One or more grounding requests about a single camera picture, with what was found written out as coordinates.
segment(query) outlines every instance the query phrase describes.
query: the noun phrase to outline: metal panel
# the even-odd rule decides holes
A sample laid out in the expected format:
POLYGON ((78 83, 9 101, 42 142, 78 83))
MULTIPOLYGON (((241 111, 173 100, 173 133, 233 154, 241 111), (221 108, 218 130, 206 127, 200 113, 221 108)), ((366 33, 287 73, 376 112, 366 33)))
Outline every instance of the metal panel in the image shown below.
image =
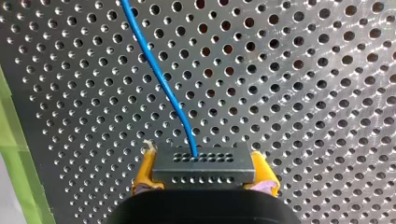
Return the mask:
MULTIPOLYGON (((392 0, 133 1, 197 144, 247 142, 303 223, 395 223, 392 0)), ((183 128, 118 1, 1 1, 0 62, 58 223, 104 223, 183 128)))

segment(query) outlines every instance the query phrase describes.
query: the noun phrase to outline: green edge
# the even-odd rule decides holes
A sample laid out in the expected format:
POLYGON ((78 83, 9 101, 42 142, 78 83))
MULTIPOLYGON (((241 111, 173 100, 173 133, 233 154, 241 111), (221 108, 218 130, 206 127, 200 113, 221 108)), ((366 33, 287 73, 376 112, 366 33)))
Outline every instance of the green edge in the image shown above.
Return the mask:
POLYGON ((44 188, 40 183, 29 147, 0 67, 0 153, 29 224, 54 224, 44 188))

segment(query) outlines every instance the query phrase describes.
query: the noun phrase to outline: yellow plastic part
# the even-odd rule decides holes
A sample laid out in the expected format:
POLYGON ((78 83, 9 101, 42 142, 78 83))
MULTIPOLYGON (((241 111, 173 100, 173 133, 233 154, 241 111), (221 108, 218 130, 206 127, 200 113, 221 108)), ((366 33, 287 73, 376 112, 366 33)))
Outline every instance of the yellow plastic part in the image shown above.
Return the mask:
POLYGON ((155 156, 157 155, 157 150, 150 148, 145 153, 143 163, 140 166, 139 172, 137 173, 136 180, 132 184, 132 193, 134 194, 134 189, 139 184, 146 184, 154 189, 164 189, 163 183, 154 183, 151 180, 151 170, 154 165, 155 156))
POLYGON ((271 169, 271 166, 267 163, 264 156, 260 153, 260 151, 253 151, 251 154, 251 159, 253 160, 254 169, 256 170, 256 177, 254 179, 254 183, 244 185, 245 189, 250 189, 256 184, 270 180, 276 182, 276 187, 272 188, 271 192, 274 197, 277 196, 277 192, 280 188, 280 182, 276 178, 274 171, 271 169))

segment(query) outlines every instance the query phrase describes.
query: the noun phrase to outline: blue wire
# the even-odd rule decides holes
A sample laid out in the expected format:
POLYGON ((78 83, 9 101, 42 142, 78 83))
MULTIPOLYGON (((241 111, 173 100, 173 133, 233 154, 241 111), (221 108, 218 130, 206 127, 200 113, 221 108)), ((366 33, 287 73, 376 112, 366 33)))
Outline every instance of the blue wire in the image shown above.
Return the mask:
POLYGON ((148 63, 151 66, 152 71, 154 72, 154 75, 157 77, 158 81, 163 87, 163 91, 165 91, 165 94, 168 96, 173 108, 176 110, 176 113, 180 118, 181 123, 183 123, 184 130, 186 131, 186 135, 189 139, 192 156, 197 157, 198 156, 197 146, 195 144, 195 138, 191 133, 191 126, 189 124, 189 121, 186 115, 183 113, 183 110, 180 109, 177 98, 173 94, 172 90, 169 88, 169 85, 166 82, 166 80, 163 78, 163 72, 161 71, 160 66, 157 64, 157 61, 155 60, 154 56, 152 55, 151 51, 148 48, 148 42, 146 41, 146 38, 143 36, 143 33, 139 28, 139 24, 134 18, 134 14, 132 12, 131 5, 129 4, 129 0, 121 0, 121 5, 125 13, 126 19, 128 20, 129 24, 131 24, 137 42, 139 43, 139 46, 142 49, 143 53, 145 53, 146 58, 148 59, 148 63))

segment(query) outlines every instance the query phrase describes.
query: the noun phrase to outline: black object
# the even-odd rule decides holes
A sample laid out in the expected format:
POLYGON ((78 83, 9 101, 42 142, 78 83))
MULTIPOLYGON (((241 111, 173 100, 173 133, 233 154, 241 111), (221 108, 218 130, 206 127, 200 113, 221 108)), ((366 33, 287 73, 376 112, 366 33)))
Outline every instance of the black object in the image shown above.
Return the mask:
POLYGON ((298 224, 279 199, 255 190, 152 190, 127 199, 107 224, 298 224))

